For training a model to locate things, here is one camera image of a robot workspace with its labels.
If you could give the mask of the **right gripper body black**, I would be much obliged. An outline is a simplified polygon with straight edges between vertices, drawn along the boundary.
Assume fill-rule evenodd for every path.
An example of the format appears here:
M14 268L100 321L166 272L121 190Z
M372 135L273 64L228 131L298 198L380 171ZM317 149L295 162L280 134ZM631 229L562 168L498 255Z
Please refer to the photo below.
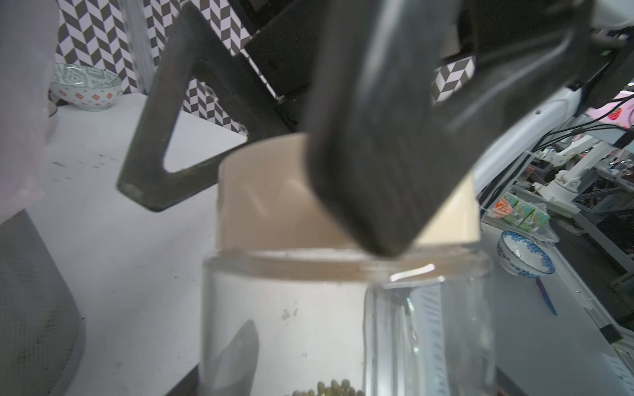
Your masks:
M327 1L231 1L250 39L246 55L274 96L274 110L297 130L317 62Z

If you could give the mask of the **glass jar with beans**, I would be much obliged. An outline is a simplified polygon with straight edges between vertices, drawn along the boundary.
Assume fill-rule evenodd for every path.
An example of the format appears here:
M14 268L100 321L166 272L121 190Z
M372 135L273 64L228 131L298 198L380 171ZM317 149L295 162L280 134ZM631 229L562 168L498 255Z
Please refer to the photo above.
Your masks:
M198 392L492 395L492 269L475 244L213 253Z

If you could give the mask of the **cream lid of jar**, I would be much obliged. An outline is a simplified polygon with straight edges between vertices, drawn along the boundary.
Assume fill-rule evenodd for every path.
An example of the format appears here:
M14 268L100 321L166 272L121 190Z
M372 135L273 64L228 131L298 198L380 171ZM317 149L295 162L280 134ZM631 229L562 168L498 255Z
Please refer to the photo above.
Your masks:
M261 140L222 161L218 249L355 247L310 189L304 161L306 140L305 133Z

